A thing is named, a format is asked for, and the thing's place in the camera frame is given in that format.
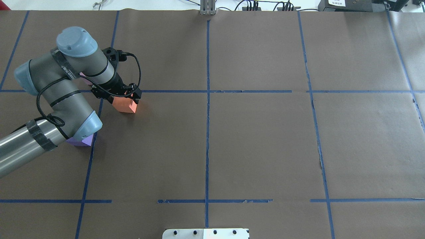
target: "blue cap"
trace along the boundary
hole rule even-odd
[[[96,112],[93,111],[72,137],[77,141],[82,141],[101,129],[102,125],[102,121],[100,121]]]
[[[38,95],[38,91],[36,90],[34,83],[31,80],[31,75],[29,73],[29,62],[31,60],[25,62],[15,69],[13,72],[15,75],[16,81],[19,85],[24,88],[26,92],[32,95]]]
[[[70,57],[86,57],[97,50],[97,42],[79,26],[68,27],[56,38],[58,49]]]

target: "orange block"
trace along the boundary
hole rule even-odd
[[[114,97],[112,106],[119,112],[124,113],[135,113],[137,104],[129,98],[124,97]]]

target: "gray metal bracket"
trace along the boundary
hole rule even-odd
[[[201,0],[201,15],[215,15],[215,0]]]

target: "white label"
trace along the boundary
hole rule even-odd
[[[328,3],[334,6],[345,7],[345,0],[328,0]]]

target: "purple block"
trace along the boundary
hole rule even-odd
[[[82,141],[77,141],[74,138],[68,139],[66,142],[69,144],[72,144],[74,146],[91,146],[91,142],[93,141],[93,135],[90,135],[89,137],[83,139]]]

